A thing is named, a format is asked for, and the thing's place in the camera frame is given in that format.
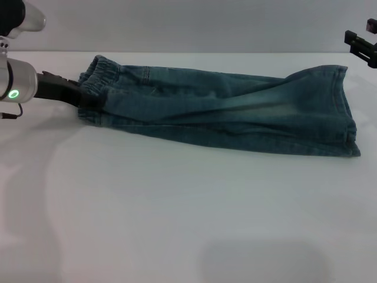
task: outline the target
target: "green light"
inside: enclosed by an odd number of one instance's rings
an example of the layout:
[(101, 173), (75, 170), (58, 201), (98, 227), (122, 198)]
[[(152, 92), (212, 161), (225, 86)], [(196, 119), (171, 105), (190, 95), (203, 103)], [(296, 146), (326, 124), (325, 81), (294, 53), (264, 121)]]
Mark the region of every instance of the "green light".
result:
[(10, 99), (15, 99), (16, 97), (19, 96), (19, 91), (18, 90), (12, 90), (9, 94), (8, 94), (8, 97)]

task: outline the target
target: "pant leg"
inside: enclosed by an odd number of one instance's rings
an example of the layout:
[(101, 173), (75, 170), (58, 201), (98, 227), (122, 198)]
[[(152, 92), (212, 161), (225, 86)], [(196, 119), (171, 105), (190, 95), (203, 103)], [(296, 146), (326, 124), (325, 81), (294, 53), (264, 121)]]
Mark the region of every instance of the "pant leg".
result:
[(281, 79), (95, 60), (80, 83), (107, 96), (102, 126), (204, 146), (359, 155), (342, 87), (345, 67)]

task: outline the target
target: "black cable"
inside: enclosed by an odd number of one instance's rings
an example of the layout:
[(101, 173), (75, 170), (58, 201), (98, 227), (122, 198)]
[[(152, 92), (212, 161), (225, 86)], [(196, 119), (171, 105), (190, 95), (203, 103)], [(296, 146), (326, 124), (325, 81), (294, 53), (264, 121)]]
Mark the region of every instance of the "black cable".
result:
[(11, 119), (11, 120), (15, 120), (17, 119), (18, 117), (21, 117), (24, 113), (24, 110), (22, 109), (22, 106), (20, 103), (18, 103), (18, 107), (20, 109), (20, 113), (18, 115), (16, 114), (9, 114), (9, 113), (0, 113), (0, 119)]
[(20, 113), (17, 115), (17, 118), (21, 117), (24, 113), (24, 109), (22, 109), (21, 103), (18, 103), (18, 107), (19, 107)]

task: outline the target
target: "white tabletop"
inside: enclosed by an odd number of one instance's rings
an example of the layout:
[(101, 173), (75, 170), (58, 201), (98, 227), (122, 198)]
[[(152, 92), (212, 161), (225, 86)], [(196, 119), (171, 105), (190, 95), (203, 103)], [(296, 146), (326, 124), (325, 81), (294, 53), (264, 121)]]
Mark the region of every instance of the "white tabletop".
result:
[[(77, 79), (94, 55), (10, 57)], [(1, 283), (377, 281), (377, 70), (350, 54), (103, 55), (276, 77), (347, 65), (362, 157), (192, 146), (85, 126), (35, 98), (0, 121)]]

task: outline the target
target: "blue denim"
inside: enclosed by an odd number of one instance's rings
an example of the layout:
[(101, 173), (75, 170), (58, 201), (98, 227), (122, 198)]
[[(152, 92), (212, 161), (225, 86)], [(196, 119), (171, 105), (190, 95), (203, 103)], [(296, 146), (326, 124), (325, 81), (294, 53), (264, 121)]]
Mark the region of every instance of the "blue denim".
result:
[(103, 98), (78, 109), (102, 127), (199, 146), (316, 156), (360, 156), (343, 90), (347, 67), (287, 78), (122, 66), (96, 56), (79, 80)]

